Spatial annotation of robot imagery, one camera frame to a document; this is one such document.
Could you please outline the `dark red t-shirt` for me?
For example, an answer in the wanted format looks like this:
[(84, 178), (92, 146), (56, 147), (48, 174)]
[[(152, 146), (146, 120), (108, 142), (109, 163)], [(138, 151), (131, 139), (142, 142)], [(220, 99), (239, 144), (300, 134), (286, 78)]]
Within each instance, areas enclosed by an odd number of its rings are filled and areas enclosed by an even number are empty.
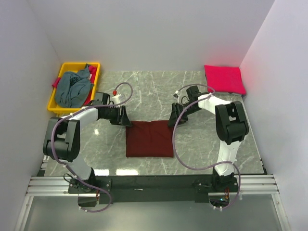
[(126, 157), (172, 158), (174, 156), (172, 134), (173, 128), (167, 120), (132, 121), (126, 127)]

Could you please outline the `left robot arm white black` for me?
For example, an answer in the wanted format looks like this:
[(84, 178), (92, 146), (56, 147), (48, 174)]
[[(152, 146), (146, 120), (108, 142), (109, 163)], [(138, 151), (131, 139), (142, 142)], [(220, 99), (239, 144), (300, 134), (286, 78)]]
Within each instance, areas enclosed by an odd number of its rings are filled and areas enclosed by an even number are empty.
[(90, 101), (77, 112), (49, 119), (43, 153), (67, 168), (72, 186), (84, 193), (100, 191), (100, 188), (93, 168), (79, 156), (81, 130), (100, 119), (108, 120), (112, 125), (131, 127), (125, 106), (127, 101), (123, 94), (116, 91), (113, 96), (100, 92), (98, 99)]

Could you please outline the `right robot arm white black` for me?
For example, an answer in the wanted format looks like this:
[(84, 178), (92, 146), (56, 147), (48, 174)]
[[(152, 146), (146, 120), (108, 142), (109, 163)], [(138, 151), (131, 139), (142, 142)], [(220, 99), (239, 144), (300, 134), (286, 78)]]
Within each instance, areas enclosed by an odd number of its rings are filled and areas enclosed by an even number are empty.
[(240, 186), (240, 179), (236, 179), (234, 171), (238, 149), (249, 132), (249, 125), (243, 104), (240, 101), (227, 101), (216, 97), (215, 90), (208, 87), (208, 92), (200, 92), (200, 84), (183, 86), (187, 93), (187, 103), (177, 101), (172, 104), (172, 111), (168, 126), (174, 130), (178, 125), (188, 121), (188, 115), (206, 110), (215, 116), (216, 133), (220, 140), (217, 162), (210, 165), (211, 188), (217, 192), (231, 186)]

